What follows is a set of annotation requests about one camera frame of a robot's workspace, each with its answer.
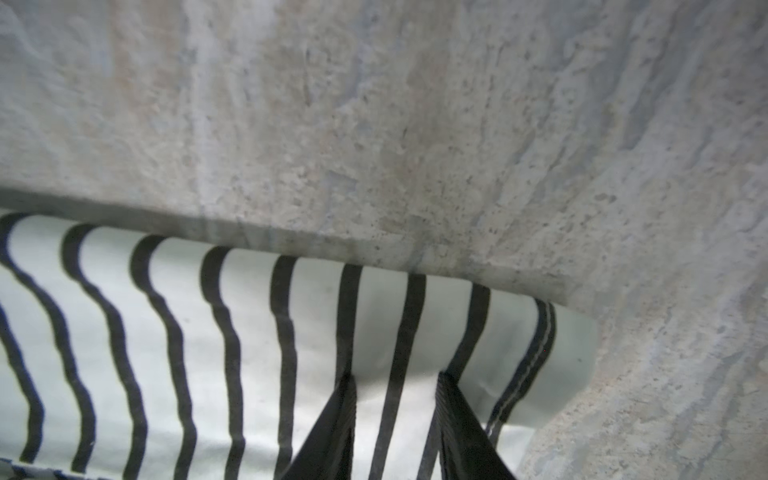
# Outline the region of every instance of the striped towel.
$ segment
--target striped towel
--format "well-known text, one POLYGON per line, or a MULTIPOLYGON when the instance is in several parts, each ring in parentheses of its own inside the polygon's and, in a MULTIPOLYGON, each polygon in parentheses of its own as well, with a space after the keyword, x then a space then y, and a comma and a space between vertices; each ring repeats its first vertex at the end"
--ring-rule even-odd
POLYGON ((440 478, 441 371, 514 471, 597 345, 591 319, 466 280, 7 210, 0 336, 7 478, 279 478, 346 374, 352 478, 440 478))

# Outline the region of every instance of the marble countertop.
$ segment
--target marble countertop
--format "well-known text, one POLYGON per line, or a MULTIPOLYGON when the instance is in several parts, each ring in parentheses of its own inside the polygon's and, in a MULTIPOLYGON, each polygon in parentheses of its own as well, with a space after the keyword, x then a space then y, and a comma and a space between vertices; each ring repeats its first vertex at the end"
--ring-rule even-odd
POLYGON ((768 470, 768 2, 0 1, 0 204, 590 314, 522 478, 768 470))

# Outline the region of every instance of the beige stone surface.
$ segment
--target beige stone surface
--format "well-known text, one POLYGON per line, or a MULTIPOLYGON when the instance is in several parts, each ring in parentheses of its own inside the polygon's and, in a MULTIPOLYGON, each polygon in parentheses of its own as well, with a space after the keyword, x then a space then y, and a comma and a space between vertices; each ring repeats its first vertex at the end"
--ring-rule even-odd
POLYGON ((591 314, 522 478, 765 478, 768 2, 0 2, 0 203, 591 314))

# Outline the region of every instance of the striped textile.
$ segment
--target striped textile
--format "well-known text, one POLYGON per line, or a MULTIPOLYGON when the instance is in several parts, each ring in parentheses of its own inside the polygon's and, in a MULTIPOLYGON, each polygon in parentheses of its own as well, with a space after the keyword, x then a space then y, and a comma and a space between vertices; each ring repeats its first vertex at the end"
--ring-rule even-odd
POLYGON ((441 371, 514 471, 596 344, 465 280, 0 210, 6 478, 279 478, 348 373, 352 478, 439 478, 441 371))

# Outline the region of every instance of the stone surface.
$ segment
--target stone surface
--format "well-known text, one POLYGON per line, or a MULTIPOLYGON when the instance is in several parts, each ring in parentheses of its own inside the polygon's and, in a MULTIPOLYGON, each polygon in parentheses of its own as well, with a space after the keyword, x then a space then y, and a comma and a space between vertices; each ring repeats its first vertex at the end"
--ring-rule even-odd
POLYGON ((768 2, 0 2, 0 200, 600 320, 522 478, 768 470, 768 2))

